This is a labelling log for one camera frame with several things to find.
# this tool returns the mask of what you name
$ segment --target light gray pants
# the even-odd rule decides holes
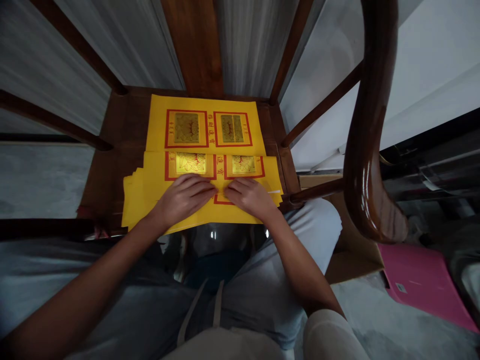
[[[342,229],[323,199],[285,216],[325,273]],[[109,247],[62,239],[0,242],[0,338],[93,264]],[[176,346],[197,293],[142,258],[122,282],[105,316],[70,358],[158,359]],[[212,326],[215,297],[203,294],[186,339]],[[302,317],[280,256],[269,238],[223,289],[221,323],[264,333],[284,350],[293,347]]]

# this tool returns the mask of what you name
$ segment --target white sleeve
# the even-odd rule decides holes
[[[303,332],[303,357],[305,360],[369,359],[347,320],[327,309],[308,318]]]

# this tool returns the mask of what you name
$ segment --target red border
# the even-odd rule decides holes
[[[260,164],[261,164],[261,174],[260,175],[255,175],[255,176],[227,176],[227,155],[223,155],[223,177],[225,180],[234,180],[236,178],[250,178],[250,179],[256,179],[256,178],[263,178],[265,176],[265,168],[264,168],[264,157],[260,156]]]
[[[217,129],[217,114],[245,115],[246,127],[248,129],[248,137],[250,139],[250,143],[249,144],[239,144],[239,145],[219,145],[219,137],[218,137],[219,130]],[[213,122],[215,123],[215,145],[216,145],[217,148],[233,148],[233,147],[253,146],[253,144],[252,144],[252,133],[250,132],[249,116],[246,112],[214,111],[213,112]]]
[[[175,181],[181,175],[179,177],[169,177],[169,163],[170,163],[169,152],[166,151],[165,152],[165,181]],[[217,180],[217,155],[213,155],[213,177],[206,177],[205,179]]]
[[[219,195],[215,194],[213,197],[213,203],[214,204],[219,204],[219,205],[235,205],[233,202],[227,202],[227,201],[219,201]]]
[[[182,112],[182,113],[204,113],[205,114],[205,136],[206,136],[206,145],[176,145],[169,146],[169,123],[170,123],[170,112]],[[167,109],[166,110],[166,129],[165,129],[165,149],[179,149],[179,148],[208,148],[209,143],[209,120],[207,112],[203,110],[176,110],[176,109]]]

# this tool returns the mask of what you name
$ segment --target cardboard box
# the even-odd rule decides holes
[[[342,174],[302,175],[302,189],[320,185],[338,178]],[[326,270],[325,277],[330,284],[359,278],[384,269],[384,262],[377,243],[359,233],[350,219],[345,205],[344,193],[336,193],[325,197],[331,202],[341,218],[342,230],[335,250]]]

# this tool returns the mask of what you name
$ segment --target yellow joss paper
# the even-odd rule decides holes
[[[146,151],[143,157],[144,201],[157,201],[168,187],[185,173],[209,178],[219,193],[197,213],[177,224],[167,233],[206,223],[261,224],[226,198],[224,189],[238,177],[258,181],[278,206],[282,201],[277,159],[272,156],[196,154],[166,151]]]
[[[146,150],[265,156],[257,104],[152,95]]]
[[[257,180],[277,206],[282,202],[277,159],[266,156],[255,102],[152,95],[143,160],[123,179],[122,226],[129,231],[183,174],[208,178],[219,192],[167,234],[213,222],[260,224],[225,196],[238,177]]]

